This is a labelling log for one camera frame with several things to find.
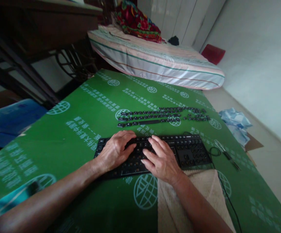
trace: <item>green table cover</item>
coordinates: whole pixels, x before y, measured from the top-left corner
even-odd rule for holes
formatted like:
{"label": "green table cover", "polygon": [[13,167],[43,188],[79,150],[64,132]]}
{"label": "green table cover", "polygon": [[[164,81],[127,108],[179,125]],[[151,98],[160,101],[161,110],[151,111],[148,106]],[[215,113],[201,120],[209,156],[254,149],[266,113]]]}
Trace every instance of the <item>green table cover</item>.
{"label": "green table cover", "polygon": [[[200,134],[207,149],[218,140],[242,171],[224,155],[213,157],[243,232],[281,232],[281,204],[199,90],[100,70],[0,151],[0,199],[25,183],[43,187],[93,159],[99,138],[111,137],[121,111],[159,107],[204,108],[211,120],[132,126],[137,136]],[[91,184],[55,221],[49,232],[157,232],[157,179],[151,174]],[[226,199],[235,229],[235,214]]]}

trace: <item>floral fabric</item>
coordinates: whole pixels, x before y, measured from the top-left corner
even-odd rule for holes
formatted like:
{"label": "floral fabric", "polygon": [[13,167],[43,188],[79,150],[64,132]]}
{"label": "floral fabric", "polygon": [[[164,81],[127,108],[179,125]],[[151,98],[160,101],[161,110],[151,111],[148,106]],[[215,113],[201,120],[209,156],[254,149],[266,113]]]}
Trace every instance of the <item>floral fabric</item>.
{"label": "floral fabric", "polygon": [[116,8],[115,17],[125,34],[161,43],[160,29],[132,2],[123,0]]}

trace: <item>red object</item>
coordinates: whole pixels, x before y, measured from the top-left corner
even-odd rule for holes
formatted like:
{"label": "red object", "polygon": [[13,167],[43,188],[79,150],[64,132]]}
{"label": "red object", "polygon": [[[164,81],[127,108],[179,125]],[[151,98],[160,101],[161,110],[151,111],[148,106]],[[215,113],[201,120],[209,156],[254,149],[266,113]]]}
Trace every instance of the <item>red object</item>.
{"label": "red object", "polygon": [[224,57],[225,52],[225,50],[207,44],[202,52],[202,56],[205,57],[209,62],[217,65]]}
{"label": "red object", "polygon": [[125,34],[161,43],[160,29],[134,3],[123,0],[116,8],[116,20]]}

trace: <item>keyboard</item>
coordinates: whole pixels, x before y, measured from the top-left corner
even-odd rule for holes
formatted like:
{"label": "keyboard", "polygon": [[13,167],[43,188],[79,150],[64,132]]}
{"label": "keyboard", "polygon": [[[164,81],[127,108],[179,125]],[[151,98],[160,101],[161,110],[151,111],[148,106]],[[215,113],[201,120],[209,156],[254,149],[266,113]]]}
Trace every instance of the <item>keyboard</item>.
{"label": "keyboard", "polygon": [[[202,139],[198,134],[168,135],[158,137],[167,142],[173,151],[179,167],[183,170],[193,166],[212,163]],[[101,179],[107,180],[150,173],[146,169],[145,165],[141,162],[141,159],[146,159],[146,156],[143,154],[144,148],[155,153],[148,141],[148,138],[149,137],[137,137],[130,140],[126,147],[128,147],[130,144],[136,143],[137,146],[135,147],[134,151],[123,164],[104,174]],[[99,139],[94,158],[101,153],[109,139],[110,138]]]}

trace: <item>striped mattress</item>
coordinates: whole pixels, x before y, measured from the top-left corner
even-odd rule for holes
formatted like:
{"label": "striped mattress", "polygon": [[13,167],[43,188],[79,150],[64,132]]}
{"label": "striped mattress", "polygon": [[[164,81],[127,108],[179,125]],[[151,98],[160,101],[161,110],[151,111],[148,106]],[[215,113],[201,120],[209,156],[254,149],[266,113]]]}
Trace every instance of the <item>striped mattress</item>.
{"label": "striped mattress", "polygon": [[121,72],[187,88],[221,87],[225,74],[192,47],[157,44],[113,25],[88,32],[93,49]]}

